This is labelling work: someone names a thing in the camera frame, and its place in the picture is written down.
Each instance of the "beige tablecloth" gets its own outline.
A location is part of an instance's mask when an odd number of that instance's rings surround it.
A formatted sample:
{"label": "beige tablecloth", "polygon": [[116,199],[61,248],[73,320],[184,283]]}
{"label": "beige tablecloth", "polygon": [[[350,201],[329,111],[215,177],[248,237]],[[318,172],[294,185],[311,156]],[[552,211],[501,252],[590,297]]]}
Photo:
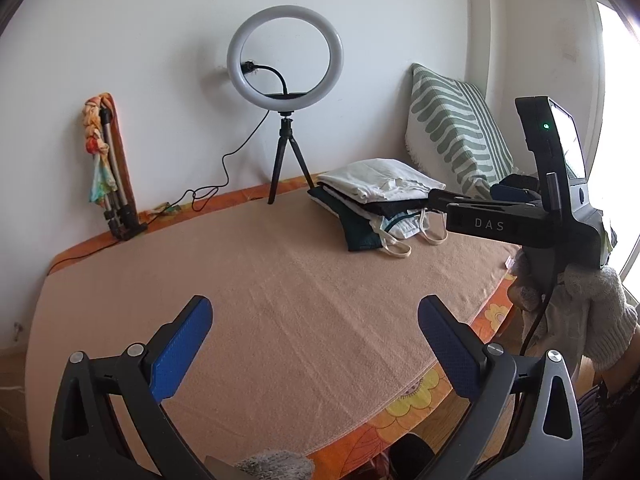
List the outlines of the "beige tablecloth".
{"label": "beige tablecloth", "polygon": [[[506,272],[509,244],[450,234],[412,256],[348,253],[340,224],[304,190],[222,210],[106,249],[49,276],[31,330],[31,452],[48,473],[49,431],[68,356],[146,342],[193,294],[214,326],[163,405],[203,459],[309,453],[356,428],[433,365],[417,305],[437,294],[471,322]],[[116,405],[124,416],[122,404]],[[123,424],[137,459],[150,465]]]}

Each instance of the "stack of folded clothes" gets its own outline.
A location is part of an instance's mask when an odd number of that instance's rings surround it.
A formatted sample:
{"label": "stack of folded clothes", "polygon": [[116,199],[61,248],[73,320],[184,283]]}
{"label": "stack of folded clothes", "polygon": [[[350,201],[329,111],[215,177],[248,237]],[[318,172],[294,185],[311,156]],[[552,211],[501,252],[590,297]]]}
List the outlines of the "stack of folded clothes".
{"label": "stack of folded clothes", "polygon": [[400,240],[417,234],[434,245],[446,240],[441,214],[442,236],[427,232],[428,193],[444,187],[398,160],[372,158],[321,174],[308,193],[340,219],[350,251],[382,249],[406,258],[411,247]]}

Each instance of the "black tripod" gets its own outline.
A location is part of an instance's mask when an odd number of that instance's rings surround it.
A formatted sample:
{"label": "black tripod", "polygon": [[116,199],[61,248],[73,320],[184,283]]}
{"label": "black tripod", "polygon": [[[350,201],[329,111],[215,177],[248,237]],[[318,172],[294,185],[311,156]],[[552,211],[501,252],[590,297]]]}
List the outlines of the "black tripod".
{"label": "black tripod", "polygon": [[287,148],[287,142],[291,144],[293,153],[296,155],[296,159],[298,160],[298,164],[302,170],[302,174],[306,178],[306,183],[309,184],[309,187],[314,187],[314,181],[311,180],[309,170],[306,168],[305,159],[302,157],[300,147],[298,146],[296,139],[293,138],[293,130],[291,129],[292,119],[290,118],[292,113],[293,112],[280,112],[280,115],[282,116],[282,119],[280,120],[280,138],[278,139],[278,149],[276,150],[276,162],[273,165],[273,176],[271,177],[271,189],[269,190],[268,204],[273,204],[274,200],[276,200],[278,180],[280,179],[282,159],[284,158],[284,151]]}

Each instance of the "blue gripper pad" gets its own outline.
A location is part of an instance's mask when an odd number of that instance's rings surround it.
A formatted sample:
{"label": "blue gripper pad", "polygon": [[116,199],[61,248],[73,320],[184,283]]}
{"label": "blue gripper pad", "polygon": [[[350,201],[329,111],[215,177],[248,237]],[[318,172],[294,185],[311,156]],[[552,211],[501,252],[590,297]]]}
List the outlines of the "blue gripper pad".
{"label": "blue gripper pad", "polygon": [[192,310],[184,320],[177,317],[174,323],[182,321],[181,324],[151,365],[149,388],[156,402],[174,396],[213,324],[211,302],[203,296],[191,301],[197,304],[193,307],[190,302],[185,307],[191,306]]}
{"label": "blue gripper pad", "polygon": [[486,357],[482,341],[437,296],[427,296],[418,306],[418,325],[444,369],[453,389],[472,402],[482,388]]}

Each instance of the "orange floral tablecloth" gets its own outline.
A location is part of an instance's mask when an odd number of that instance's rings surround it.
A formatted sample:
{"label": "orange floral tablecloth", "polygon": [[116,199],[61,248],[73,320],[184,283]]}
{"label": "orange floral tablecloth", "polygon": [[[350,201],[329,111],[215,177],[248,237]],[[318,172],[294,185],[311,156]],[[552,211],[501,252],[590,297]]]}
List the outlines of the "orange floral tablecloth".
{"label": "orange floral tablecloth", "polygon": [[[284,180],[278,186],[278,193],[304,186],[306,181],[303,177]],[[269,184],[263,184],[215,196],[198,212],[193,211],[190,204],[176,206],[155,220],[149,226],[148,232],[249,200],[265,198],[268,194]],[[196,209],[199,209],[203,203],[204,201],[196,202]],[[141,221],[148,222],[153,218],[153,212],[140,214]],[[54,258],[51,272],[72,265],[80,261],[84,254],[98,251],[113,243],[113,237],[106,232],[78,244]],[[507,288],[513,280],[513,276],[505,275],[497,290],[471,324],[471,328],[485,343],[498,332],[511,310],[512,304],[507,298]],[[368,462],[420,424],[451,391],[451,384],[440,365],[436,363],[417,383],[371,420],[334,443],[312,453],[309,458],[316,464],[314,480],[337,480]]]}

